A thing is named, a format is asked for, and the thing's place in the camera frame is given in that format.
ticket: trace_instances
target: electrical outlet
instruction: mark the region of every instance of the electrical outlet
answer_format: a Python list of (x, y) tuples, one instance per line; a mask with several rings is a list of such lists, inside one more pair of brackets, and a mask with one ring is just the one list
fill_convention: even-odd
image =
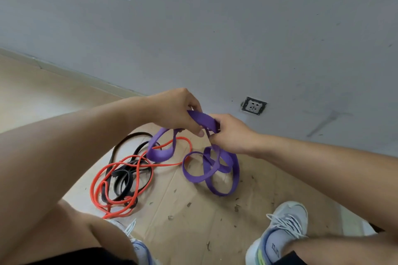
[(241, 110), (254, 113), (259, 116), (264, 111), (266, 105), (266, 102), (251, 97), (246, 97), (245, 101), (242, 103)]

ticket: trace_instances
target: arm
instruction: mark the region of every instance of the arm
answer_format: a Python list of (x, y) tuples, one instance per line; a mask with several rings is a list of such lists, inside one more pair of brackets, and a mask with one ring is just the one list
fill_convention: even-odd
[(186, 89), (134, 97), (0, 134), (0, 259), (100, 157), (140, 125), (185, 128), (203, 136), (186, 109), (201, 111)]
[(214, 115), (211, 141), (262, 158), (392, 234), (398, 235), (398, 158), (261, 135), (231, 115)]

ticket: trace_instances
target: right hand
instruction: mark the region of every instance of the right hand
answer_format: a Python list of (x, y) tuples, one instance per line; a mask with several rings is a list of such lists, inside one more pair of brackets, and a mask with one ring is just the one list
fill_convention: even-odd
[(258, 133), (230, 114), (211, 114), (220, 123), (220, 132), (210, 136), (210, 142), (236, 154), (249, 154)]

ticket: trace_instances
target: hand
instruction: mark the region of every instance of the hand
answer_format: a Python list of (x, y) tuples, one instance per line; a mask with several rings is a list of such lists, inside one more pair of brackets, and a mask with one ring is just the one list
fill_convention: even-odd
[(172, 89), (145, 98), (150, 121), (167, 129), (187, 129), (203, 137), (205, 134), (187, 110), (202, 112), (199, 101), (186, 88)]
[(211, 114), (220, 123), (220, 132), (210, 136), (210, 142), (237, 154), (249, 154), (258, 133), (230, 114)]

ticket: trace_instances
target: purple resistance band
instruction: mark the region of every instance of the purple resistance band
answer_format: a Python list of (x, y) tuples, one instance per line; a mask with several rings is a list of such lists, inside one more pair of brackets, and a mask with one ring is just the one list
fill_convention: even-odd
[[(189, 115), (193, 118), (195, 122), (197, 122), (200, 126), (202, 126), (205, 131), (207, 136), (210, 136), (209, 131), (213, 131), (214, 133), (218, 133), (218, 123), (216, 122), (215, 119), (213, 119), (211, 116), (208, 116), (207, 114), (198, 112), (198, 111), (193, 111), (193, 110), (188, 110)], [(172, 147), (166, 150), (155, 150), (152, 149), (155, 145), (156, 142), (159, 140), (159, 138), (166, 132), (168, 129), (162, 128), (148, 143), (148, 152), (147, 152), (147, 158), (151, 161), (154, 162), (163, 162), (168, 159), (170, 159), (174, 151), (176, 149), (176, 136), (177, 133), (181, 129), (174, 129), (174, 134), (173, 134), (173, 144)], [(216, 152), (216, 159), (212, 159), (210, 157), (210, 152), (211, 150), (214, 150)], [(189, 155), (192, 154), (202, 154), (203, 155), (203, 172), (204, 174), (201, 176), (192, 176), (189, 174), (185, 168), (185, 160)], [(222, 158), (226, 166), (220, 164), (220, 158)], [(216, 171), (220, 171), (222, 173), (230, 173), (232, 171), (232, 187), (231, 190), (228, 193), (221, 193), (216, 190), (214, 187), (211, 177)], [(209, 147), (206, 147), (205, 150), (202, 152), (198, 151), (193, 151), (188, 153), (183, 161), (182, 161), (182, 172), (184, 173), (184, 176), (193, 183), (198, 183), (205, 181), (207, 187), (209, 190), (218, 196), (227, 196), (229, 194), (232, 194), (239, 183), (239, 162), (238, 158), (236, 157), (236, 154), (226, 152), (225, 150), (222, 150), (219, 146), (217, 145), (211, 145)]]

